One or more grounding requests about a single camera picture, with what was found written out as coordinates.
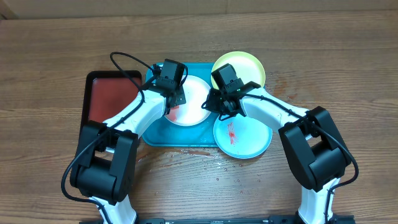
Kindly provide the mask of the white plate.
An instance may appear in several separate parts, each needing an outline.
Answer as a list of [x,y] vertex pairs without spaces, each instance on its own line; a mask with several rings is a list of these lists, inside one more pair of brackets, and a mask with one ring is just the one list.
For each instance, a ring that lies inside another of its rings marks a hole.
[[173,124],[193,126],[201,123],[210,112],[201,108],[210,90],[209,84],[203,79],[189,75],[183,84],[186,103],[179,106],[178,120]]

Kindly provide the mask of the light blue plate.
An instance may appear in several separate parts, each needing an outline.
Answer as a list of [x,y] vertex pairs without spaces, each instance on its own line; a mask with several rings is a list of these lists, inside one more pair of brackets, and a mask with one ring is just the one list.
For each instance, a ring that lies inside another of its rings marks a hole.
[[272,130],[260,121],[241,116],[216,119],[213,135],[218,147],[237,159],[251,159],[266,151],[272,141]]

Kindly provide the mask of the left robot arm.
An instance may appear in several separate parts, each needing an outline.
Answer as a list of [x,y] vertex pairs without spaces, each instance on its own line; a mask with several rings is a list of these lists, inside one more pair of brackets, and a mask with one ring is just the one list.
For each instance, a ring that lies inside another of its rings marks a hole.
[[89,121],[80,133],[75,158],[66,168],[61,188],[70,182],[97,206],[102,223],[135,223],[137,213],[128,193],[134,180],[139,138],[174,106],[186,102],[183,86],[151,85],[121,112],[99,123]]

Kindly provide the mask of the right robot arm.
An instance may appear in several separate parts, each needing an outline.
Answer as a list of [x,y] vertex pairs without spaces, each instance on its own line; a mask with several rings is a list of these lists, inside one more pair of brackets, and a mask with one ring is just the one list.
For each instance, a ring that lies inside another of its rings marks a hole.
[[355,222],[352,215],[332,211],[346,167],[357,163],[326,109],[290,105],[253,82],[235,91],[212,88],[201,107],[220,120],[241,114],[279,134],[290,171],[302,186],[301,204],[295,214],[271,215],[266,223]]

